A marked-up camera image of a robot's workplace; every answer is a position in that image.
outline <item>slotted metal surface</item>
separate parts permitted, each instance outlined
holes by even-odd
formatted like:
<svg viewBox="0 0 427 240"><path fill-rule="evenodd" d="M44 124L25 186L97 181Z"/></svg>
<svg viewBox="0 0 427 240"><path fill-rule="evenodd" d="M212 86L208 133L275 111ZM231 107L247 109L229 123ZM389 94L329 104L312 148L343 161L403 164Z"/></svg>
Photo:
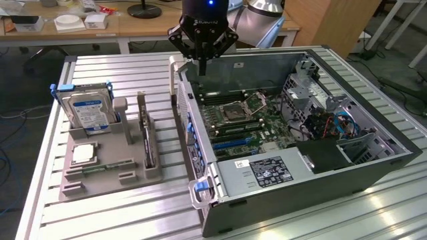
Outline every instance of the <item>slotted metal surface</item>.
<svg viewBox="0 0 427 240"><path fill-rule="evenodd" d="M312 49L417 147L425 150L427 131L423 126L343 59L321 47ZM37 177L36 170L29 188L29 193L37 194L33 199L26 199L17 239L203 239L201 223L190 206L168 95L166 64L170 54L176 52L78 57L76 63L65 64L61 76L61 83L72 81L73 84L85 84L109 80L114 97L125 97L129 103L129 119L136 118L137 114L137 91L146 92L146 108L154 119L164 181L137 189L60 203L58 185L69 123L64 112L52 110L56 113L54 117L50 116L54 124L48 125L41 145L48 147L45 152L42 149L40 152L45 157L38 157L38 162L45 162L37 163L42 166L42 174ZM324 72L320 75L320 81L329 91L341 94ZM425 185L427 153L423 153L364 192L209 239L423 239L427 237ZM283 199L283 204L291 200L292 196Z"/></svg>

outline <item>lamp base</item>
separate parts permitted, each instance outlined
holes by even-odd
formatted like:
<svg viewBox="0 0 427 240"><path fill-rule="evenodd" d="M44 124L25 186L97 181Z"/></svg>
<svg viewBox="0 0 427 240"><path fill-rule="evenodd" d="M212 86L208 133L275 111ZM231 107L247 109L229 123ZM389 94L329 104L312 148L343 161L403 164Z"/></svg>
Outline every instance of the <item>lamp base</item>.
<svg viewBox="0 0 427 240"><path fill-rule="evenodd" d="M145 9L142 9L142 5L136 4L126 8L126 13L138 19L153 19L161 15L161 9L149 4L145 4Z"/></svg>

